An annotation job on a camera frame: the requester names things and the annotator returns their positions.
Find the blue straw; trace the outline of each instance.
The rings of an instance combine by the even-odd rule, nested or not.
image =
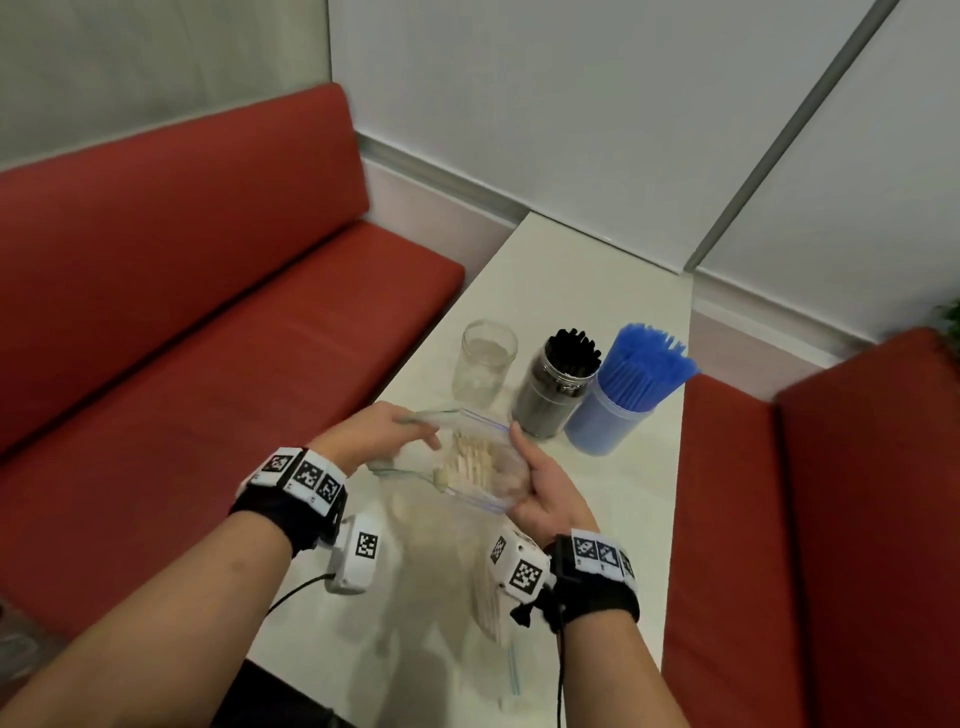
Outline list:
[[[685,351],[666,331],[628,324],[616,335],[597,381],[618,407],[649,412],[699,371]]]

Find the red sofa backrest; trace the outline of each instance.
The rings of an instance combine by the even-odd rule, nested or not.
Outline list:
[[[0,174],[0,452],[368,206],[335,84]]]
[[[960,367],[916,329],[778,399],[814,724],[960,726]]]

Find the black cable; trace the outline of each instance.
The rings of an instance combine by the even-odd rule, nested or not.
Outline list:
[[[308,587],[308,586],[310,586],[311,584],[316,584],[318,581],[325,581],[326,579],[332,579],[334,576],[336,576],[335,573],[325,573],[323,576],[315,576],[315,577],[313,577],[312,579],[309,579],[308,581],[304,581],[304,582],[303,582],[302,584],[300,584],[296,589],[287,592],[287,593],[286,593],[285,595],[283,595],[280,599],[278,599],[278,600],[274,603],[274,606],[272,606],[270,609],[267,610],[267,617],[269,617],[269,616],[270,616],[270,613],[273,612],[273,610],[276,609],[278,606],[280,606],[280,604],[282,604],[283,602],[285,602],[287,599],[289,599],[291,596],[293,596],[294,594],[296,594],[297,592],[299,592],[299,591],[300,591],[301,589],[303,589],[304,587]]]
[[[561,728],[560,715],[564,705],[564,620],[560,620],[560,677],[557,679],[557,728]]]

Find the red cushion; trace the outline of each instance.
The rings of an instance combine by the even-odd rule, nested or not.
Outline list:
[[[0,470],[0,594],[72,636],[196,543],[243,477],[365,404],[463,283],[357,223]]]
[[[686,385],[663,677],[692,728],[807,725],[776,415]]]
[[[780,394],[818,718],[960,725],[960,370],[917,329]]]
[[[367,207],[337,85],[0,174],[0,452]]]

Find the person's right hand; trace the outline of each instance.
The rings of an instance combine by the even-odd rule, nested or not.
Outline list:
[[[510,440],[530,466],[533,481],[533,493],[507,512],[510,520],[540,548],[571,528],[598,533],[590,507],[557,461],[527,440],[516,422],[510,425]]]

